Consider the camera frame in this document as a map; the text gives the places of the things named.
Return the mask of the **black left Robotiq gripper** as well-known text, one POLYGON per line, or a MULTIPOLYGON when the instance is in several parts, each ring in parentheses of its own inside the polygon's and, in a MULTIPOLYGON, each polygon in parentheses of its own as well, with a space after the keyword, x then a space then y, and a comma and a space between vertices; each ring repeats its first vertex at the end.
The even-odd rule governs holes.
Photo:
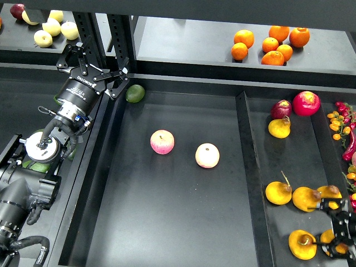
POLYGON ((103 93, 112 100, 117 99, 130 80, 127 77, 128 57, 119 64, 117 71, 102 72, 98 68, 88 65, 86 50, 90 42, 91 36, 89 35, 83 42, 65 45, 56 63, 59 71, 70 73, 70 77, 56 95, 58 100, 62 103, 70 102, 83 113, 90 113, 103 93), (77 60, 78 67, 70 65, 74 58, 77 60))

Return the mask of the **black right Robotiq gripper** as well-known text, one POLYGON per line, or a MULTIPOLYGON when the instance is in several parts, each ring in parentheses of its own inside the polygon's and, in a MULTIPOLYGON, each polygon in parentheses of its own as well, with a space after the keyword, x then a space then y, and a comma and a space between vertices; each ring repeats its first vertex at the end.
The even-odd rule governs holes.
POLYGON ((307 207, 307 211, 315 210, 330 215, 335 236, 321 235, 320 240, 312 244, 325 248, 330 258, 355 261, 355 213, 349 212, 348 200, 321 198, 307 207))

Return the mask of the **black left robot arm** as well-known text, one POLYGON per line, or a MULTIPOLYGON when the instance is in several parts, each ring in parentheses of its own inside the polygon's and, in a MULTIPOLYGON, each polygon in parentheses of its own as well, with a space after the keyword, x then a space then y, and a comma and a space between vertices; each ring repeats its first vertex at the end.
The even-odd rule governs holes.
POLYGON ((72 156, 83 134, 92 126, 90 115, 99 98, 116 99, 127 86, 128 59, 115 71, 102 70, 86 57, 88 43, 66 45, 57 69, 68 79, 55 95, 59 108, 39 111, 51 115, 45 128, 23 138, 12 137, 1 153, 1 265, 10 266, 18 252, 40 245, 35 266, 43 266, 50 250, 45 236, 21 238, 24 225, 35 224, 41 212, 53 205, 61 184, 58 172, 72 156))

